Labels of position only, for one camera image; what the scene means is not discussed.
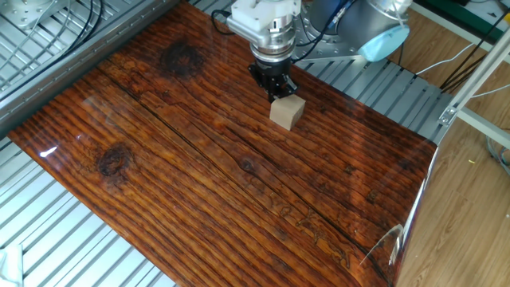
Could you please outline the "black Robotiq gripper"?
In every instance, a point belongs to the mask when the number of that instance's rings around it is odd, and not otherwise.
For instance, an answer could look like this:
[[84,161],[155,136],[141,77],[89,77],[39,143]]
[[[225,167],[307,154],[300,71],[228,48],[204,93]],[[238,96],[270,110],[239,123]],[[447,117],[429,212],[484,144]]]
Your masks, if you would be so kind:
[[248,70],[260,88],[267,94],[268,101],[275,97],[282,99],[291,96],[297,90],[297,85],[290,78],[290,60],[267,62],[256,59]]

